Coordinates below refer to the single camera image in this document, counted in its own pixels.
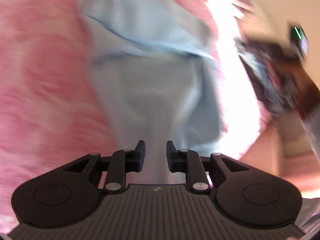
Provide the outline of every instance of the green light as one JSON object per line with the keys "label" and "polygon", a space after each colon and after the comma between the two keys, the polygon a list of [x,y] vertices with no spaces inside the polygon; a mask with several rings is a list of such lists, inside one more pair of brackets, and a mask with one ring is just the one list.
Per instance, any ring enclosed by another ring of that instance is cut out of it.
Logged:
{"label": "green light", "polygon": [[297,27],[295,27],[294,29],[296,30],[296,32],[297,32],[297,34],[298,34],[298,36],[299,36],[299,39],[301,39],[301,36],[300,36],[300,33],[299,33]]}

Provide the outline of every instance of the beige wall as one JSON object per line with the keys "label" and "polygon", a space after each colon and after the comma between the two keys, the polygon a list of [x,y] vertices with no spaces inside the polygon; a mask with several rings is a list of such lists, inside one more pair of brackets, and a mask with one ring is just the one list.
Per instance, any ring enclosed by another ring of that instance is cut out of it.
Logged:
{"label": "beige wall", "polygon": [[288,21],[301,23],[309,41],[305,70],[320,88],[320,0],[257,0],[281,39],[288,40]]}

